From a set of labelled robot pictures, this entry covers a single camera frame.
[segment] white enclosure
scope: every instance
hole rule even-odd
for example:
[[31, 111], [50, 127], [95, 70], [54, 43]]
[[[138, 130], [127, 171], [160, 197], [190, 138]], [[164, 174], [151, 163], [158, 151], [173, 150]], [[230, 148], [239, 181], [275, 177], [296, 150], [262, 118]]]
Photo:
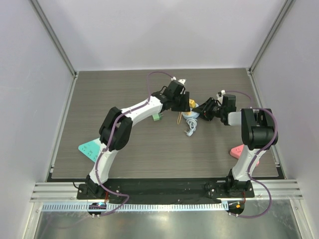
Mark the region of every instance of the white enclosure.
[[280, 125], [286, 176], [297, 179], [313, 229], [319, 222], [318, 9], [318, 1], [296, 1], [254, 72], [264, 106]]
[[0, 231], [16, 239], [45, 180], [72, 76], [28, 1], [3, 1], [0, 12]]
[[[37, 1], [49, 20], [45, 26], [30, 4]], [[23, 237], [34, 185], [48, 172], [74, 80], [64, 52], [75, 71], [250, 68], [287, 2], [3, 1], [1, 238]], [[314, 230], [319, 222], [314, 206], [319, 191], [318, 9], [318, 1], [295, 1], [256, 68], [248, 71], [263, 106], [278, 120], [281, 163], [286, 176], [300, 184]], [[51, 26], [63, 54], [50, 39]]]
[[39, 0], [76, 70], [250, 67], [284, 0]]

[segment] black clamp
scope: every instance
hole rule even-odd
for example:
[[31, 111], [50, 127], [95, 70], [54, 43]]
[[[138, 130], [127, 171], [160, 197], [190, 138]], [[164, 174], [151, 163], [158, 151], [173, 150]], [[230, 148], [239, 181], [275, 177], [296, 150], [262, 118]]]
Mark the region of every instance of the black clamp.
[[199, 117], [211, 121], [214, 117], [220, 118], [224, 125], [228, 125], [228, 114], [236, 112], [236, 96], [223, 95], [223, 103], [220, 104], [218, 100], [210, 97], [205, 103], [194, 108], [192, 111], [199, 113]]

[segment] metal floor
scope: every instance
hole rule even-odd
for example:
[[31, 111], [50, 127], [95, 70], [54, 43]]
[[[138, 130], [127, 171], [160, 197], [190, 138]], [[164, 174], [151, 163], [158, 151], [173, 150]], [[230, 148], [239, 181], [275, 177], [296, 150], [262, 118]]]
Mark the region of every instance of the metal floor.
[[[52, 178], [85, 178], [94, 163], [78, 146], [99, 137], [98, 130], [108, 113], [117, 106], [126, 108], [147, 98], [146, 75], [152, 70], [80, 72], [65, 122]], [[167, 70], [186, 78], [190, 98], [198, 104], [218, 91], [239, 90], [253, 95], [245, 69]], [[162, 74], [151, 78], [151, 91], [169, 84]], [[237, 109], [249, 100], [237, 95]], [[237, 160], [229, 155], [241, 144], [241, 128], [224, 126], [219, 119], [198, 121], [196, 132], [187, 137], [188, 125], [178, 113], [166, 111], [163, 119], [148, 118], [134, 126], [128, 145], [117, 155], [110, 178], [192, 178], [224, 177]], [[267, 152], [253, 176], [278, 176], [271, 152]]]
[[[264, 211], [268, 201], [247, 201], [246, 215]], [[276, 200], [257, 219], [225, 211], [115, 213], [77, 223], [87, 212], [42, 212], [35, 239], [301, 239], [289, 200]]]

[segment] yellow object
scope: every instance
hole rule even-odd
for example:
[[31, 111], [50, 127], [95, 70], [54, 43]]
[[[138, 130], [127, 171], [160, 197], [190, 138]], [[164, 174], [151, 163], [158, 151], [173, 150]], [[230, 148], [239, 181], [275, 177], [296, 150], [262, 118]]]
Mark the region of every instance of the yellow object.
[[177, 124], [180, 123], [180, 119], [181, 119], [181, 112], [179, 112], [178, 118], [177, 118]]
[[195, 108], [196, 107], [195, 100], [189, 99], [189, 107], [191, 107], [191, 108]]

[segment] green connector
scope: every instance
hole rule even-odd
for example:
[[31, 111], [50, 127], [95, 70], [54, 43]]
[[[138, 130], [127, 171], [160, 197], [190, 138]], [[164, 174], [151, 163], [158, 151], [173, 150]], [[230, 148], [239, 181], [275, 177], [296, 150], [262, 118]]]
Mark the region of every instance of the green connector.
[[152, 115], [152, 117], [153, 117], [154, 121], [158, 121], [158, 120], [161, 119], [162, 115], [161, 114], [155, 114], [155, 115]]

